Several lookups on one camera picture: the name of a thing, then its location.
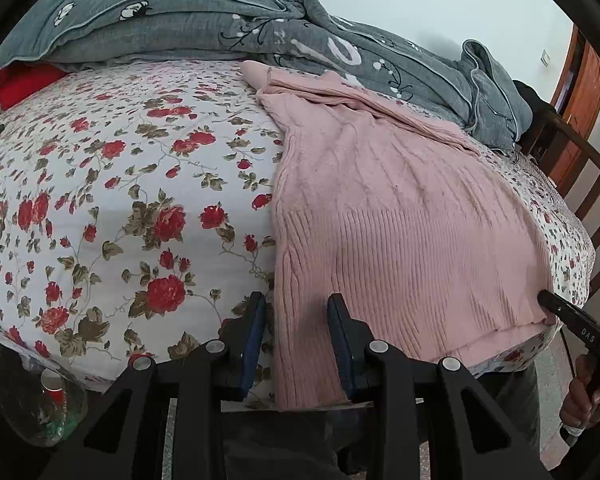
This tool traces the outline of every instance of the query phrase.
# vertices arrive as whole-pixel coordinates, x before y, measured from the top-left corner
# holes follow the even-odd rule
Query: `gray comforter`
[[[352,84],[454,121],[488,146],[511,150],[531,110],[478,41],[460,60],[395,34],[331,16],[318,0],[39,0],[0,46],[14,60],[69,71],[135,59],[255,59]]]

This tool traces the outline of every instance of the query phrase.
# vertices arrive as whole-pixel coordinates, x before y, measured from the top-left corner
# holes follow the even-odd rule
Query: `gray pants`
[[[539,452],[535,366],[485,374],[478,381]],[[370,409],[226,413],[222,426],[228,479],[346,480],[340,467],[349,472],[366,469],[370,446],[365,439],[373,423]],[[423,412],[418,413],[418,434],[421,442],[427,440]]]

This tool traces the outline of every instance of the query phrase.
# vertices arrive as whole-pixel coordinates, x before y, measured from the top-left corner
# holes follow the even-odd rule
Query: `red bottle cap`
[[[62,390],[62,376],[53,370],[45,368],[40,375],[40,382],[45,391],[51,398],[60,404],[64,399],[64,391]]]

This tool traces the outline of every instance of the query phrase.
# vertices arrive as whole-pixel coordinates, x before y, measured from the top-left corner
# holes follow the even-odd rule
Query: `dark cloth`
[[[520,372],[492,372],[478,382],[498,403],[522,433],[529,445],[540,453],[540,401],[536,364]]]
[[[531,88],[531,86],[524,84],[522,81],[516,81],[515,79],[513,84],[516,86],[516,90],[518,90],[520,97],[522,97],[526,101],[526,104],[529,105],[529,108],[531,108],[534,117],[544,110],[551,110],[555,113],[555,108],[548,102],[542,101],[540,96],[533,88]]]
[[[521,372],[485,374],[478,382],[539,452],[540,409],[535,365]],[[427,440],[424,405],[418,436]],[[225,413],[224,453],[229,480],[345,480],[371,459],[374,410]]]
[[[600,422],[584,431],[560,465],[551,470],[555,480],[577,480],[591,466],[600,452]]]

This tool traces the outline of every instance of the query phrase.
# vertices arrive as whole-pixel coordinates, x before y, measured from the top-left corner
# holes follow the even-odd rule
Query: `red pillow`
[[[65,75],[66,72],[49,64],[10,64],[0,70],[0,108],[11,108]]]

